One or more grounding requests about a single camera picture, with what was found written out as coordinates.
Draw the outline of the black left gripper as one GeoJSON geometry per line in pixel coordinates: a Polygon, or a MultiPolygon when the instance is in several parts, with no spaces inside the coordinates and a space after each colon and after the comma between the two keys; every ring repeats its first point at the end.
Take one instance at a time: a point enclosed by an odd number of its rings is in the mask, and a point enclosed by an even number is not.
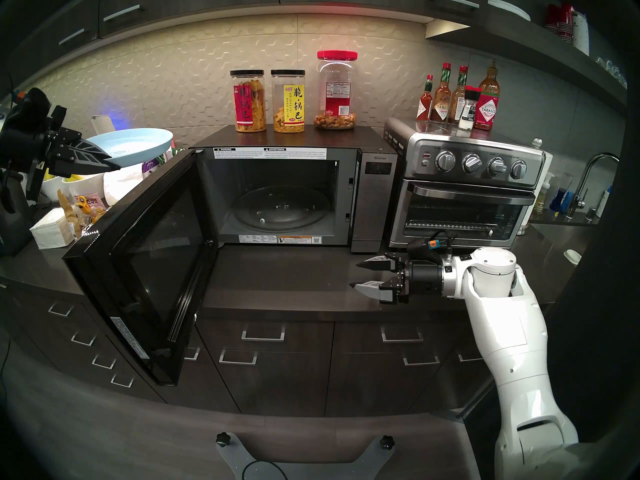
{"type": "Polygon", "coordinates": [[[28,195],[38,197],[46,169],[60,177],[104,174],[120,170],[111,156],[78,131],[62,127],[67,109],[57,105],[48,117],[34,105],[16,105],[1,127],[1,201],[12,202],[8,181],[29,175],[28,195]]]}

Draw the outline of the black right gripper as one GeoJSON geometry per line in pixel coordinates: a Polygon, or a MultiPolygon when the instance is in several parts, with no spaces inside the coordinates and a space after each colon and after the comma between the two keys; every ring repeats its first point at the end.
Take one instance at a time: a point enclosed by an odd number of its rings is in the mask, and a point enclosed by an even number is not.
{"type": "Polygon", "coordinates": [[[444,267],[440,254],[376,255],[356,264],[356,267],[371,271],[400,271],[400,284],[396,281],[352,282],[349,286],[370,299],[383,304],[408,303],[410,296],[441,297],[444,289],[444,267]]]}

